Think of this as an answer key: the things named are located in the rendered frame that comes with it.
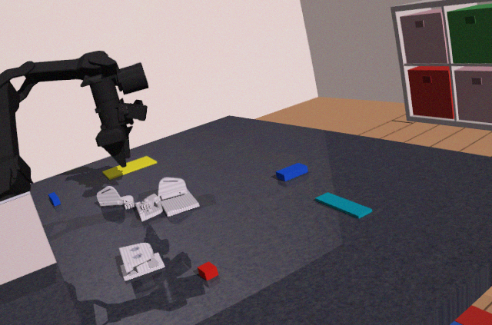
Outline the yellow flat plate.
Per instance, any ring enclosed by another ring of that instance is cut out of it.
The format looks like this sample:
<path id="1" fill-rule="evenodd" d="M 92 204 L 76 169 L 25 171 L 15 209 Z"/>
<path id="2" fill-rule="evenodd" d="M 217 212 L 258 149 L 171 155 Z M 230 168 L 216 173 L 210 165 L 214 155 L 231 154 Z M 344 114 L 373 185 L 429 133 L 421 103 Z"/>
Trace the yellow flat plate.
<path id="1" fill-rule="evenodd" d="M 118 165 L 116 167 L 113 167 L 111 169 L 108 169 L 106 171 L 102 171 L 103 174 L 106 176 L 107 179 L 111 180 L 116 177 L 122 176 L 124 174 L 130 173 L 132 171 L 136 171 L 137 169 L 143 168 L 143 167 L 148 167 L 153 164 L 157 164 L 157 162 L 148 156 L 144 158 L 140 158 L 136 161 L 129 161 L 126 163 L 126 167 L 122 167 L 121 165 Z"/>

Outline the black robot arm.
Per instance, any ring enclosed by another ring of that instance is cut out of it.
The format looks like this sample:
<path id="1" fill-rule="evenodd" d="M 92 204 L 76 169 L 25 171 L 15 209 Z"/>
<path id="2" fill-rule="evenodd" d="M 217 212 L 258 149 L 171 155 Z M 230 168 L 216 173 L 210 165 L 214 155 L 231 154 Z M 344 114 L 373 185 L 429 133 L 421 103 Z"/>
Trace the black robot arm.
<path id="1" fill-rule="evenodd" d="M 25 76 L 18 91 L 10 82 Z M 18 68 L 0 74 L 0 202 L 31 190 L 31 168 L 20 157 L 15 113 L 19 103 L 26 99 L 32 87 L 43 81 L 83 80 L 81 87 L 90 85 L 96 104 L 123 94 L 148 88 L 141 62 L 125 68 L 109 58 L 104 51 L 84 53 L 80 58 L 58 61 L 27 61 Z M 124 103 L 119 99 L 118 118 L 145 121 L 148 106 L 141 100 Z"/>

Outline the teal flat bar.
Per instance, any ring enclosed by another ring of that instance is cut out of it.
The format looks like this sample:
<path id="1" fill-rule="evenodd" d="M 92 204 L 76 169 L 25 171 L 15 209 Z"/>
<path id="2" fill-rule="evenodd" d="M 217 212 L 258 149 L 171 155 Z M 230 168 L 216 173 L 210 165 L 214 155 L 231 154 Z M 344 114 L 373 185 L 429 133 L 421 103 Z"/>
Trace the teal flat bar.
<path id="1" fill-rule="evenodd" d="M 338 197 L 334 194 L 330 194 L 329 192 L 327 192 L 326 194 L 322 194 L 319 197 L 316 197 L 315 200 L 328 207 L 335 208 L 341 212 L 344 212 L 356 218 L 361 218 L 372 212 L 371 208 L 362 206 L 353 201 L 343 199 L 342 197 Z"/>

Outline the red cube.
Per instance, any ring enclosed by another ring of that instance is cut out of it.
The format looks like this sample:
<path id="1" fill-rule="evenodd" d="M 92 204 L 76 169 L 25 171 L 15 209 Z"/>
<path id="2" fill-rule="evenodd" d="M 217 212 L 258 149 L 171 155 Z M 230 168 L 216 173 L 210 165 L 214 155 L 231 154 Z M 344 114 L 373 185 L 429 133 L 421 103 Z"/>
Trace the red cube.
<path id="1" fill-rule="evenodd" d="M 210 280 L 211 278 L 218 275 L 217 267 L 209 261 L 198 267 L 198 271 L 200 276 L 203 277 L 205 280 Z"/>

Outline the small blue block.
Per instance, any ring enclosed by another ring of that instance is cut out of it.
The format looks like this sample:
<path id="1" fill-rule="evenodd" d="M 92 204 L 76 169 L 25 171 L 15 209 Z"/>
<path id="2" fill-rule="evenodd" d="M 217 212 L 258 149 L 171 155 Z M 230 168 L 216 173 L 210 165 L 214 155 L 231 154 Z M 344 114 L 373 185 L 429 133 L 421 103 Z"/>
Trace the small blue block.
<path id="1" fill-rule="evenodd" d="M 53 193 L 51 193 L 51 194 L 48 194 L 48 197 L 49 197 L 50 201 L 51 201 L 51 202 L 52 202 L 55 206 L 57 206 L 57 205 L 59 205 L 59 204 L 60 204 L 60 200 L 59 200 L 59 198 L 58 198 L 58 195 L 57 195 L 55 192 L 53 192 Z"/>

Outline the blue rectangular block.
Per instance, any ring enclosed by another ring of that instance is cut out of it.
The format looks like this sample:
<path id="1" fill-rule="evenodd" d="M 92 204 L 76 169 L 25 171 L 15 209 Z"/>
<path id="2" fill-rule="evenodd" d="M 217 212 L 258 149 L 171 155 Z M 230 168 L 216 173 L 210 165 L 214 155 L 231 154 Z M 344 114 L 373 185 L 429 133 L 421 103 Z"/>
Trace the blue rectangular block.
<path id="1" fill-rule="evenodd" d="M 276 171 L 277 178 L 283 181 L 289 181 L 308 172 L 307 166 L 304 164 L 294 164 L 279 171 Z"/>

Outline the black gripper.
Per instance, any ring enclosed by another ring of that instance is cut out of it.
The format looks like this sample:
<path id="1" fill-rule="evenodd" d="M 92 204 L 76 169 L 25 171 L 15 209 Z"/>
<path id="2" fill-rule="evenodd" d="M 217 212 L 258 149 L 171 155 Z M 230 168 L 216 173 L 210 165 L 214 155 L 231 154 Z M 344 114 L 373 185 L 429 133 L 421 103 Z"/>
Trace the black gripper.
<path id="1" fill-rule="evenodd" d="M 104 148 L 122 167 L 126 167 L 126 160 L 130 156 L 129 133 L 134 124 L 134 120 L 125 118 L 119 121 L 118 107 L 119 97 L 103 103 L 95 104 L 96 113 L 101 120 L 101 130 L 95 140 L 98 147 Z"/>

